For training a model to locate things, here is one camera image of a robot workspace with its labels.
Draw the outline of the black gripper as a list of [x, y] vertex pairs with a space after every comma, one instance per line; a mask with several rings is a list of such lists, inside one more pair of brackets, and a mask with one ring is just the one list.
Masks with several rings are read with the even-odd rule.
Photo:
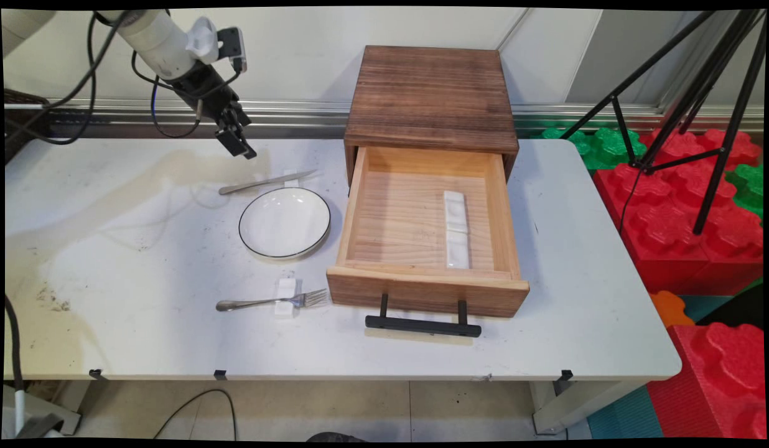
[[233, 64], [235, 74], [224, 80], [213, 65], [195, 62], [185, 74], [172, 80], [172, 88], [186, 104], [197, 106], [202, 102], [202, 116], [217, 122], [215, 138], [233, 156], [250, 161], [257, 153], [248, 144], [243, 128], [251, 124], [239, 103], [239, 96], [229, 86], [242, 71]]

